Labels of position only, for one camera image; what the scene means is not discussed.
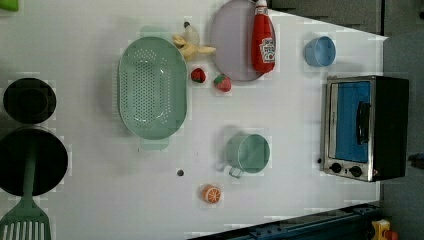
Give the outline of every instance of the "red ketchup bottle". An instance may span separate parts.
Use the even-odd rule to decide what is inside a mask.
[[[255,7],[251,56],[253,68],[261,73],[267,73],[275,66],[275,46],[271,24],[266,0],[258,0]]]

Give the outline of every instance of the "strawberry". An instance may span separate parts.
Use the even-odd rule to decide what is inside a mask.
[[[224,74],[219,75],[215,80],[213,81],[213,84],[215,84],[215,87],[217,87],[219,90],[223,92],[228,92],[231,90],[231,80],[229,77],[225,76]]]
[[[191,72],[191,80],[198,82],[198,83],[204,83],[206,80],[205,72],[201,68],[196,68]]]

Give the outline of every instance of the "white plate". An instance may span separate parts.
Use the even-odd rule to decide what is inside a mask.
[[[253,69],[250,59],[255,3],[233,0],[223,5],[211,26],[211,45],[216,48],[214,61],[232,80],[252,81],[263,75]]]

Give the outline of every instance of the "orange fruit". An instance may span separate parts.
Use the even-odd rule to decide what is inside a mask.
[[[215,186],[207,185],[203,189],[203,199],[207,203],[217,203],[221,197],[221,190]]]

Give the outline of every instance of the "frying pan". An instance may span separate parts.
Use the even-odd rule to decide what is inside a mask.
[[[47,83],[36,78],[23,78],[6,89],[3,104],[6,112],[16,121],[37,124],[53,114],[56,95]]]
[[[23,195],[25,161],[31,142],[37,152],[33,196],[50,191],[65,176],[68,154],[62,142],[45,128],[19,128],[0,140],[0,187],[10,194]]]

